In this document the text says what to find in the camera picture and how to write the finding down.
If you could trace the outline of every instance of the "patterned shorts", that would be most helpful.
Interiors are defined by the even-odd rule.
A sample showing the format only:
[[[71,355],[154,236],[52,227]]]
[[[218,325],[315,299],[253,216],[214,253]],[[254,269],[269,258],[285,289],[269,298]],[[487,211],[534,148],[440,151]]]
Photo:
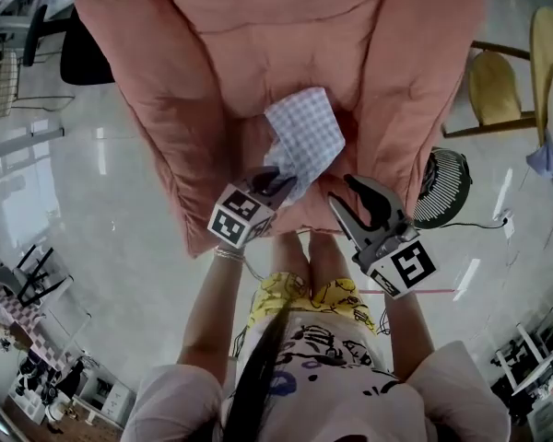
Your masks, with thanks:
[[[310,297],[310,288],[294,273],[271,273],[258,287],[248,329],[258,320],[277,314],[292,300],[292,311],[335,313],[358,321],[376,333],[369,307],[362,302],[357,286],[348,278],[334,280]]]

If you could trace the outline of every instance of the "blue cloth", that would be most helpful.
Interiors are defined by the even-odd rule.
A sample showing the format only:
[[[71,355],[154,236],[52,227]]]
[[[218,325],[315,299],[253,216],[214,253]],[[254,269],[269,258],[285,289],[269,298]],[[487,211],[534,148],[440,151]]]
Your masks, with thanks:
[[[526,163],[541,177],[553,181],[553,141],[548,131],[545,131],[545,143],[526,156]]]

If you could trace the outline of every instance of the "glossy gray floor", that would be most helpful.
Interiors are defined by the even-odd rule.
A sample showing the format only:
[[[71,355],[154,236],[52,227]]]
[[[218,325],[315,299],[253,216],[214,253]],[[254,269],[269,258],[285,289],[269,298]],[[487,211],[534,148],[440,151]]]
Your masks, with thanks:
[[[478,37],[527,48],[531,16],[543,5],[553,6],[553,0],[488,0],[487,22]],[[71,330],[81,317],[74,309],[88,309],[93,319],[78,343],[135,388],[148,367],[175,360],[211,258],[186,257],[150,155],[117,88],[67,86],[59,79],[58,63],[54,57],[23,69],[21,96],[75,93],[76,100],[50,116],[13,110],[0,126],[0,140],[31,125],[40,130],[61,123],[66,129],[65,138],[0,160],[0,257],[14,265],[32,243],[53,246],[56,260],[75,278],[66,300],[54,310],[56,317]],[[528,66],[512,63],[524,108],[530,110]],[[451,130],[474,122],[463,91],[447,125]],[[488,378],[500,373],[488,363],[495,346],[514,335],[517,322],[536,320],[553,306],[553,191],[524,162],[536,144],[535,130],[439,141],[467,156],[474,178],[455,220],[490,224],[495,209],[510,208],[514,214],[509,240],[502,230],[465,227],[425,234],[441,266],[427,287],[456,288],[478,261],[467,291],[456,301],[454,294],[420,301],[434,342],[464,340]],[[505,195],[497,204],[500,190]],[[340,243],[349,258],[350,244],[345,239]],[[269,247],[269,240],[261,239],[247,251],[260,274],[268,272]],[[354,266],[352,270],[368,287]],[[256,285],[244,273],[238,329]],[[382,297],[366,299],[378,319]],[[389,356],[387,337],[381,346]]]

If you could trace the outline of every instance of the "person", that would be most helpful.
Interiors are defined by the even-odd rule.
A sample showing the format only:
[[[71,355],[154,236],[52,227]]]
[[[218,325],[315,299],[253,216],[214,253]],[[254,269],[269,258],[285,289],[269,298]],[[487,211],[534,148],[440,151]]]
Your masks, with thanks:
[[[507,409],[463,343],[434,351],[416,296],[385,297],[394,371],[335,238],[273,239],[256,292],[235,391],[225,400],[242,250],[216,256],[194,303],[177,365],[142,382],[123,442],[507,441]]]

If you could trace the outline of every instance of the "pink cushion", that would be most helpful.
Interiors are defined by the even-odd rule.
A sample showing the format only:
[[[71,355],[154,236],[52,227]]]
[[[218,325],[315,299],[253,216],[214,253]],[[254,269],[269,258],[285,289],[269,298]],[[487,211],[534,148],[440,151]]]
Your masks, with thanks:
[[[197,255],[225,184],[262,163],[264,109],[325,87],[347,139],[272,233],[338,230],[325,195],[356,206],[345,173],[394,188],[412,211],[458,85],[482,0],[76,0],[149,143]]]

